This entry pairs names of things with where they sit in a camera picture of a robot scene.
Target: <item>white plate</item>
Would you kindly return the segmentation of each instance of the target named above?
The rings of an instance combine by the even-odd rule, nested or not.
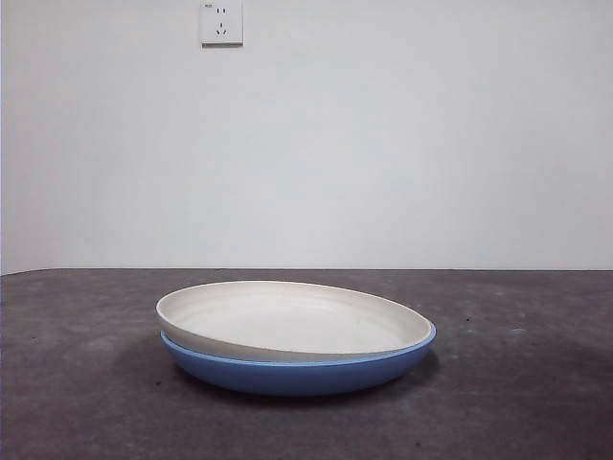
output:
[[[416,311],[355,290],[277,281],[187,287],[156,307],[190,350],[234,359],[322,361],[387,354],[432,332]]]

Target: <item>blue plate rim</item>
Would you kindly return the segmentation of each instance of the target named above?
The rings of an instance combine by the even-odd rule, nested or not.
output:
[[[390,357],[400,357],[402,355],[406,355],[408,353],[414,352],[420,348],[423,348],[430,344],[434,340],[437,335],[437,328],[432,321],[429,321],[431,326],[430,335],[428,335],[424,340],[415,345],[411,345],[410,347],[403,348],[402,350],[397,350],[395,352],[386,353],[384,355],[375,355],[375,356],[365,356],[365,357],[356,357],[350,359],[337,359],[332,361],[250,361],[246,359],[234,359],[231,357],[221,357],[214,355],[205,355],[203,353],[195,352],[194,350],[190,350],[189,348],[182,347],[177,345],[172,340],[168,338],[164,331],[160,332],[160,336],[164,343],[174,349],[175,351],[182,353],[184,355],[188,355],[190,357],[197,357],[200,359],[207,359],[210,361],[225,363],[225,364],[235,364],[241,366],[257,366],[257,367],[328,367],[328,366],[343,366],[348,364],[358,364],[361,362],[373,362],[379,361],[382,359],[387,359]]]

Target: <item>blue plate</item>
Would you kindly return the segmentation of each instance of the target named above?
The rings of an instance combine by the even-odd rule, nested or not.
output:
[[[183,348],[162,333],[174,361],[197,379],[243,393],[318,396],[362,390],[402,376],[418,364],[436,336],[386,355],[321,362],[247,361],[203,355]]]

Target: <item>stacked plates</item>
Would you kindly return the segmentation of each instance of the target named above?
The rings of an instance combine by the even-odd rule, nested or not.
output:
[[[176,363],[246,393],[314,396],[395,379],[416,365],[434,325],[363,292],[276,281],[188,287],[157,304]]]

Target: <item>outlet faceplate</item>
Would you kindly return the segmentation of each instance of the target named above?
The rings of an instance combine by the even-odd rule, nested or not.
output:
[[[242,45],[242,0],[212,0],[200,6],[200,42]]]

